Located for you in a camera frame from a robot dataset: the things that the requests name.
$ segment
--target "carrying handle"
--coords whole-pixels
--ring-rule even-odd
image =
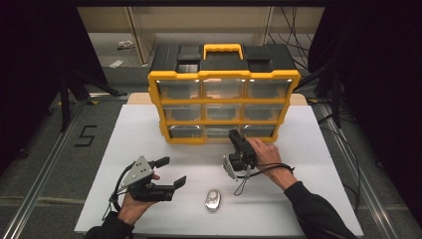
[[[240,60],[243,60],[242,46],[240,44],[205,44],[204,60],[207,59],[207,52],[238,52]]]

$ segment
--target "right hand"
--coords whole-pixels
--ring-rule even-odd
[[[279,149],[276,146],[272,144],[266,145],[260,138],[257,137],[248,137],[246,140],[257,153],[258,169],[263,170],[267,167],[274,166],[274,163],[282,163],[282,157],[280,156]],[[264,172],[264,174],[270,177],[270,179],[283,190],[286,190],[297,182],[292,173],[283,167],[271,169]]]

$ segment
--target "yellow storage organizer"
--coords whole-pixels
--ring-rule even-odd
[[[230,129],[271,142],[300,77],[285,45],[163,45],[148,90],[169,143],[230,142]]]

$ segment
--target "left hand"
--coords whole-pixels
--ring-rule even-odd
[[[152,179],[158,180],[159,176],[156,174],[152,175]],[[141,202],[133,199],[130,193],[124,195],[123,204],[121,210],[117,215],[117,218],[126,224],[134,225],[137,220],[143,215],[143,213],[155,202]]]

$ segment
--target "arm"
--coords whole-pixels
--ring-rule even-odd
[[[134,224],[143,213],[157,202],[141,202],[134,200],[130,193],[124,196],[123,204],[119,213],[110,212],[102,226],[91,228],[85,239],[123,239],[134,229]]]
[[[258,168],[281,163],[276,146],[266,145],[259,138],[248,138],[258,156]],[[308,238],[356,238],[344,225],[335,209],[319,195],[310,193],[286,168],[275,168],[264,173],[283,189],[291,200],[298,221]]]

